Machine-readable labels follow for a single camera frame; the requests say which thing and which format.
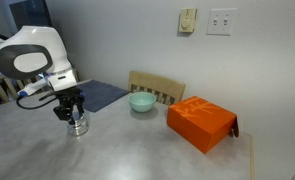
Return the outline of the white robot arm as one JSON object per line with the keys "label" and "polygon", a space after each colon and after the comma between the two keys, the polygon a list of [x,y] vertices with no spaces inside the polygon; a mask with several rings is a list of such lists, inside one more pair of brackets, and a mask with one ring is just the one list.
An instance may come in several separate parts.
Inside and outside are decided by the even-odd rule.
{"label": "white robot arm", "polygon": [[23,26],[15,35],[4,40],[0,37],[0,73],[16,80],[25,80],[43,74],[44,78],[27,85],[18,92],[16,104],[26,96],[48,85],[59,105],[53,109],[58,118],[75,125],[73,109],[77,107],[79,119],[84,115],[84,96],[67,52],[58,32],[52,27]]}

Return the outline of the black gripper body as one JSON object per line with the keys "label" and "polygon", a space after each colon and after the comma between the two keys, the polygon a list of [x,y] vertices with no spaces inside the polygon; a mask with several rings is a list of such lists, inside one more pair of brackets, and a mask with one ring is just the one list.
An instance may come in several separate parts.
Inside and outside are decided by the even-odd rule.
{"label": "black gripper body", "polygon": [[85,100],[83,91],[77,87],[57,91],[55,96],[64,107],[83,106]]}

